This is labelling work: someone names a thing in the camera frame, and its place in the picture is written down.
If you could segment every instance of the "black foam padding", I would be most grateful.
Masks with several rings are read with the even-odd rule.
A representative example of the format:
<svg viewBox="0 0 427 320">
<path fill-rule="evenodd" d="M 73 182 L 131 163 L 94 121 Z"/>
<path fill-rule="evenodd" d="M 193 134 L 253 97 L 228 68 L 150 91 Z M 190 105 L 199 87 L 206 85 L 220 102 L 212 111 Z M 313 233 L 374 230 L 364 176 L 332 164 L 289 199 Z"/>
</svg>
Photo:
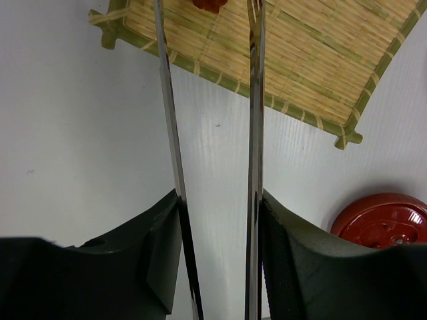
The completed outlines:
<svg viewBox="0 0 427 320">
<path fill-rule="evenodd" d="M 358 246 L 268 193 L 261 214 L 272 320 L 427 319 L 427 246 Z"/>
<path fill-rule="evenodd" d="M 165 320 L 181 251 L 176 202 L 172 191 L 79 248 L 0 239 L 0 319 Z"/>
</svg>

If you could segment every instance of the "bamboo tray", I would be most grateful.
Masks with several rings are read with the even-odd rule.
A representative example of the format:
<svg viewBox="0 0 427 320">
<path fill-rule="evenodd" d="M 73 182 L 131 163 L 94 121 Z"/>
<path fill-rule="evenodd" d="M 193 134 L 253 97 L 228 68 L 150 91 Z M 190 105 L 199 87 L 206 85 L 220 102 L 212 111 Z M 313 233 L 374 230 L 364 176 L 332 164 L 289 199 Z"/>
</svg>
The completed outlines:
<svg viewBox="0 0 427 320">
<path fill-rule="evenodd" d="M 266 0 L 267 107 L 360 143 L 355 127 L 381 76 L 427 8 L 427 0 Z M 171 63 L 249 97 L 246 0 L 219 15 L 191 0 L 164 0 Z M 110 0 L 89 12 L 102 46 L 122 39 L 157 55 L 152 0 Z"/>
</svg>

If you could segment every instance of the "red lacquer lid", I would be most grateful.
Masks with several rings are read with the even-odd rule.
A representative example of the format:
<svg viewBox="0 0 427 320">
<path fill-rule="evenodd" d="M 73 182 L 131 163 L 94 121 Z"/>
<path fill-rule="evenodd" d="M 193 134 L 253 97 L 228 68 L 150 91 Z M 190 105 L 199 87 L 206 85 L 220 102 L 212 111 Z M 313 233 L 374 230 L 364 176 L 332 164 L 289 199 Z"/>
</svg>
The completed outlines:
<svg viewBox="0 0 427 320">
<path fill-rule="evenodd" d="M 331 233 L 376 249 L 427 242 L 427 205 L 399 193 L 371 195 L 346 207 Z"/>
</svg>

